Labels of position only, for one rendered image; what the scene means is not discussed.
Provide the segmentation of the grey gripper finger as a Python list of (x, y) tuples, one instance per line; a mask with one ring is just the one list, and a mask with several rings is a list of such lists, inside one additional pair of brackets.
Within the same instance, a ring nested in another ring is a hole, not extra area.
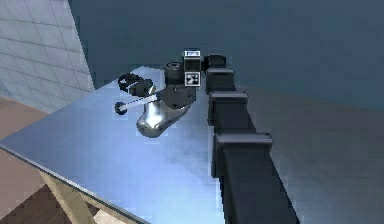
[(114, 110), (115, 112), (118, 114), (118, 115), (124, 115), (128, 112), (128, 110), (130, 108), (134, 108), (138, 105), (144, 105), (146, 103), (150, 103), (150, 102), (153, 102), (153, 101), (157, 101), (158, 100), (158, 95), (157, 94), (150, 94), (146, 97), (142, 97), (142, 98), (139, 98), (139, 99), (136, 99), (136, 100), (133, 100), (129, 103), (124, 103), (124, 102), (117, 102), (115, 105), (114, 105)]
[(151, 79), (144, 79), (134, 73), (121, 75), (117, 83), (121, 91), (132, 96), (146, 97), (156, 91), (156, 86)]

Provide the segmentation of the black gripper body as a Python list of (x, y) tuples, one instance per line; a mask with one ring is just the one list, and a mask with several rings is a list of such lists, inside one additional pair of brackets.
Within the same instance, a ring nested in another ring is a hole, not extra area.
[(181, 109), (196, 100), (196, 88), (185, 85), (182, 62), (168, 62), (164, 65), (165, 88), (156, 96), (172, 109)]

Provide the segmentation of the blue glossy table wooden legs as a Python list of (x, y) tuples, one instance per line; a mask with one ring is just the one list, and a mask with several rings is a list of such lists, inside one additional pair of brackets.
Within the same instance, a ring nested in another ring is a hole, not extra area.
[[(116, 83), (0, 140), (0, 148), (146, 224), (225, 224), (211, 175), (208, 98), (157, 138)], [(384, 112), (261, 89), (248, 108), (300, 224), (384, 224)]]

